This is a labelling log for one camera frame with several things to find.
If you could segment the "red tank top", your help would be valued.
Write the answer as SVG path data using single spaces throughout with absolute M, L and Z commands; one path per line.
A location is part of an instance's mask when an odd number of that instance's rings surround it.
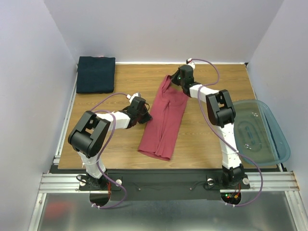
M 171 86 L 171 77 L 161 82 L 150 110 L 138 151 L 146 156 L 169 161 L 189 97 Z

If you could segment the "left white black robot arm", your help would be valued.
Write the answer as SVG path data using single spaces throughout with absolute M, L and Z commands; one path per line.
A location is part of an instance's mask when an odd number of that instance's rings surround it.
M 138 94 L 129 99 L 130 105 L 117 112 L 99 114 L 86 111 L 68 136 L 68 143 L 80 156 L 86 168 L 86 178 L 80 179 L 97 190 L 107 185 L 104 166 L 100 154 L 106 148 L 110 138 L 104 141 L 107 133 L 114 134 L 116 129 L 128 129 L 137 123 L 144 124 L 152 119 L 148 112 L 148 103 Z

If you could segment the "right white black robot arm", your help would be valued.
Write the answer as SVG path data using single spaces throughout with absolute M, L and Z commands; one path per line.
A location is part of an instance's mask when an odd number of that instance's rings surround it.
M 171 76 L 173 84 L 180 86 L 183 93 L 196 98 L 198 103 L 205 102 L 207 115 L 202 114 L 218 136 L 222 151 L 221 182 L 227 188 L 232 188 L 245 177 L 244 167 L 239 157 L 234 135 L 235 108 L 227 90 L 213 90 L 194 80 L 193 67 L 185 64 Z

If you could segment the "folded navy tank top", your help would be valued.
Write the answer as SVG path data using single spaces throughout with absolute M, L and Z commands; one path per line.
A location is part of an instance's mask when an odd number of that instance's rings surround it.
M 114 57 L 80 56 L 77 64 L 78 94 L 112 93 L 115 89 Z

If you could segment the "clear teal plastic bin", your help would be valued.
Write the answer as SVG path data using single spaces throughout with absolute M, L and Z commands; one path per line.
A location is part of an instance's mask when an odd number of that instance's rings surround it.
M 244 161 L 260 167 L 284 163 L 290 158 L 289 144 L 270 108 L 259 100 L 233 103 L 236 117 L 234 135 Z

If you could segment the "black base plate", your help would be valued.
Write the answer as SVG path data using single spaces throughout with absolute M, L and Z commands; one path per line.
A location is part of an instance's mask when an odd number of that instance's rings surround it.
M 248 176 L 229 181 L 220 169 L 144 169 L 108 170 L 106 178 L 96 180 L 88 174 L 78 175 L 79 190 L 90 192 L 90 201 L 164 201 L 164 200 L 221 200 L 236 195 L 239 189 L 249 189 Z

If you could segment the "aluminium frame rail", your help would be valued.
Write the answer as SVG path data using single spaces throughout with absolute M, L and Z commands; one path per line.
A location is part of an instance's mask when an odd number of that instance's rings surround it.
M 41 178 L 31 231 L 305 231 L 308 220 L 292 172 L 281 167 L 259 175 L 232 206 L 221 200 L 90 201 L 80 191 L 82 170 L 52 166 Z

